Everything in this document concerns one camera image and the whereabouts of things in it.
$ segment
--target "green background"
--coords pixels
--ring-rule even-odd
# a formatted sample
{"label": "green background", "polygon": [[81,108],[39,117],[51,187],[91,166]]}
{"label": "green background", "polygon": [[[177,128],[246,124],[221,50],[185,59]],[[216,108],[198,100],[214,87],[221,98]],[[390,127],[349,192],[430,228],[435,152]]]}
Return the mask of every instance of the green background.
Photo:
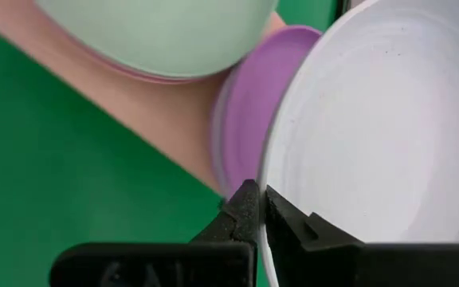
{"label": "green background", "polygon": [[[326,29],[334,9],[284,0],[279,12]],[[47,286],[55,256],[80,242],[186,242],[219,200],[0,38],[1,287]]]}

